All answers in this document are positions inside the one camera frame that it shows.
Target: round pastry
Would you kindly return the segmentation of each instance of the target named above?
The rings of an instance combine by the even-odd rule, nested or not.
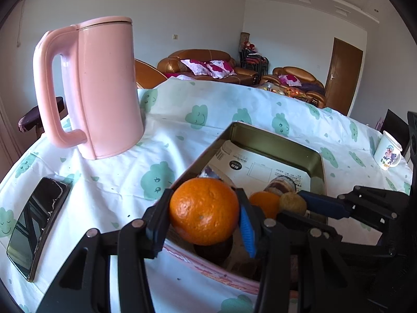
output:
[[[287,192],[295,192],[296,187],[294,181],[292,181],[288,176],[281,175],[272,179],[264,190],[281,196]]]
[[[306,201],[295,192],[288,192],[281,195],[279,199],[279,211],[287,210],[300,215],[306,214]]]

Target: pink pillow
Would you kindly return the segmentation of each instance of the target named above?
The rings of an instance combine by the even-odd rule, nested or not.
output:
[[[197,60],[181,60],[185,66],[187,66],[194,75],[209,75],[213,76],[206,64]]]
[[[212,60],[210,63],[215,64],[216,66],[219,66],[221,69],[225,70],[229,73],[229,75],[237,75],[235,71],[233,70],[233,67],[224,60]]]
[[[212,64],[210,62],[206,63],[207,68],[211,71],[211,76],[215,79],[223,79],[224,77],[229,76],[229,72],[223,70],[219,66],[216,66],[215,64]]]
[[[287,86],[297,86],[297,87],[301,87],[301,82],[300,80],[297,79],[296,76],[288,74],[288,75],[280,75],[279,77],[279,81],[283,84],[286,84]]]

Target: jar lid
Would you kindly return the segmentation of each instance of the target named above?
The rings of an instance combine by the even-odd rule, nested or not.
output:
[[[109,23],[109,22],[129,22],[132,23],[132,19],[126,16],[105,16],[105,17],[99,17],[96,19],[84,21],[82,23],[79,23],[75,25],[77,29],[91,27],[95,25],[100,25],[103,23]]]

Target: phone screen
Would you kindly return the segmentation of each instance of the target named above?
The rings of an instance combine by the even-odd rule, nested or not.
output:
[[[28,281],[34,277],[46,235],[67,194],[66,184],[42,178],[17,220],[7,255]]]

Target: cable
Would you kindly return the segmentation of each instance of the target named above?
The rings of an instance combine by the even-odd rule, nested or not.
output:
[[[19,21],[19,31],[17,33],[17,44],[16,47],[19,48],[21,43],[20,43],[20,30],[22,29],[22,21],[23,21],[23,11],[24,11],[24,4],[25,4],[26,0],[22,0],[22,9],[20,11],[20,21]]]

